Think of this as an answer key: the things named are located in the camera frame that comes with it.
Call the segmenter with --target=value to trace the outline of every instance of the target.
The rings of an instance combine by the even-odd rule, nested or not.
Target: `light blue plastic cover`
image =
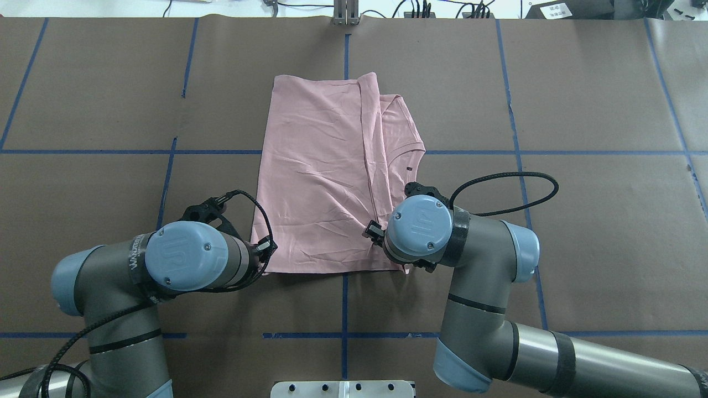
[[[172,397],[172,379],[167,380],[162,387],[153,391],[152,394],[148,395],[147,398],[173,398]]]
[[[438,348],[435,350],[433,370],[440,381],[458,390],[481,394],[487,392],[491,385],[489,377],[467,365],[440,339],[438,339]]]
[[[89,254],[103,246],[105,244],[64,257],[54,268],[54,273],[52,273],[52,296],[59,303],[59,308],[65,314],[73,317],[81,316],[74,301],[76,277],[79,276],[81,266],[89,257]]]
[[[147,242],[145,266],[155,282],[172,290],[205,288],[224,272],[229,259],[226,239],[214,227],[175,221]]]
[[[411,196],[394,209],[386,234],[405,254],[417,257],[434,254],[450,239],[452,215],[432,196]]]
[[[516,279],[514,282],[526,282],[536,271],[538,259],[541,256],[541,244],[531,229],[519,227],[506,221],[502,222],[509,229],[514,241],[514,249],[516,249]]]

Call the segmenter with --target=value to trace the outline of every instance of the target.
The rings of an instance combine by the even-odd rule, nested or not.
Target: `pink cloth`
[[[278,243],[268,272],[403,270],[361,234],[370,220],[386,227],[425,150],[403,98],[380,95],[376,74],[277,76],[257,197]],[[267,234],[256,211],[251,241]]]

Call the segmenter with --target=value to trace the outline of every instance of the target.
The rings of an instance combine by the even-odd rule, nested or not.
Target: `barcode sticker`
[[[541,7],[541,12],[546,19],[560,19],[573,16],[573,13],[565,3]]]

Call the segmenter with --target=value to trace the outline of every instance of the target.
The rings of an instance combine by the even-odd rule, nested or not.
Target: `folded pink shirt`
[[[403,98],[380,95],[376,74],[277,76],[257,196],[278,243],[268,272],[403,270],[361,234],[370,220],[386,227],[425,150]],[[267,234],[256,211],[251,241]]]

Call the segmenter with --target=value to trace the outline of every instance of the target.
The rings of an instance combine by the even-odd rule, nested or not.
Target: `white mounting plate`
[[[405,380],[277,382],[270,398],[416,398],[414,386]]]

